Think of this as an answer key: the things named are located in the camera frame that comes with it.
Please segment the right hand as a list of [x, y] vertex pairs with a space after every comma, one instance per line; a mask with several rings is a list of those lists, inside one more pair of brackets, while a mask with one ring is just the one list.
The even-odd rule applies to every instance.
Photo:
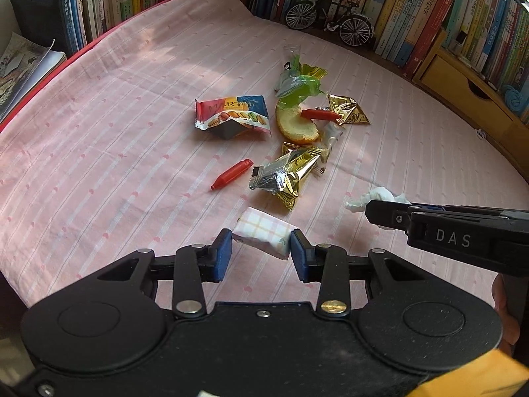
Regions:
[[491, 295], [494, 300], [494, 308], [503, 327], [503, 335], [500, 342], [500, 350], [507, 354], [509, 357], [512, 356], [515, 343], [517, 343], [520, 336], [520, 326], [515, 317], [509, 314], [507, 309], [507, 293], [503, 282], [503, 276], [499, 273], [491, 286]]

